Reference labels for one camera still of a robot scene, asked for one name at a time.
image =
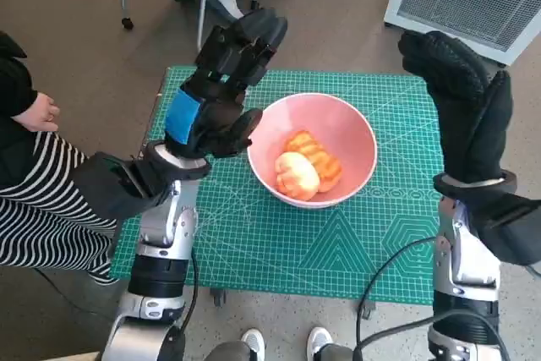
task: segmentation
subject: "sneaker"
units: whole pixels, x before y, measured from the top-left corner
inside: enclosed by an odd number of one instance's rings
[[[250,329],[243,334],[241,340],[257,354],[257,361],[265,361],[265,341],[261,331]]]
[[[327,344],[332,344],[330,332],[323,327],[315,327],[310,332],[308,342],[306,343],[306,359],[308,361],[313,361],[314,355]]]
[[[237,21],[244,16],[237,5],[237,0],[207,0],[208,4],[221,16],[230,22]]]

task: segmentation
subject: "gray floor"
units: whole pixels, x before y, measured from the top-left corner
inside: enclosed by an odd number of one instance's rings
[[[275,68],[402,72],[399,30],[381,23],[387,0],[261,0],[289,19]],[[36,89],[62,108],[61,132],[86,151],[127,156],[137,151],[164,68],[195,56],[195,13],[172,0],[129,0],[135,30],[120,26],[118,0],[0,0],[0,30],[30,55]],[[538,170],[541,107],[541,37],[511,68],[516,101],[505,165],[518,173],[520,192],[541,196]],[[54,275],[78,303],[109,314],[116,289],[98,288],[85,276]],[[33,271],[0,269],[1,360],[36,360],[100,348],[107,324],[71,310]],[[513,359],[541,359],[541,282],[525,271],[503,270],[502,331]],[[201,360],[218,342],[257,326],[267,339],[267,359],[304,359],[304,340],[325,325],[352,345],[354,303],[285,295],[231,293],[214,309],[203,297],[189,327],[188,360]],[[364,324],[369,334],[428,315],[424,307],[383,304]],[[423,330],[392,337],[367,351],[370,359],[428,358]]]

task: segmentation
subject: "table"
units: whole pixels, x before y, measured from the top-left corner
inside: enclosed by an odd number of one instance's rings
[[[147,133],[163,135],[167,106],[193,67],[168,68]],[[412,76],[271,70],[249,90],[247,107],[266,107],[298,92],[317,91],[350,102],[369,120],[378,164],[350,200],[306,211],[272,197],[246,155],[211,160],[201,184],[194,246],[203,287],[334,298],[358,298],[374,271],[403,245],[438,228],[442,170],[437,115],[422,79]],[[112,274],[129,277],[139,218],[128,220]],[[432,246],[406,252],[381,277],[376,301],[431,304]]]

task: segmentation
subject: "black glove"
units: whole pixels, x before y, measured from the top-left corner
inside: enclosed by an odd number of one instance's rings
[[[438,111],[445,172],[464,183],[500,178],[513,107],[509,74],[489,80],[472,49],[439,31],[407,31],[398,49],[404,69],[426,81]]]

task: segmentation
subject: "black and white striped pants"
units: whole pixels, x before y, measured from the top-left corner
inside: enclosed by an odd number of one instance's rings
[[[38,133],[37,163],[25,180],[0,189],[0,265],[85,270],[102,285],[116,222],[101,219],[69,179],[85,154],[56,133]]]

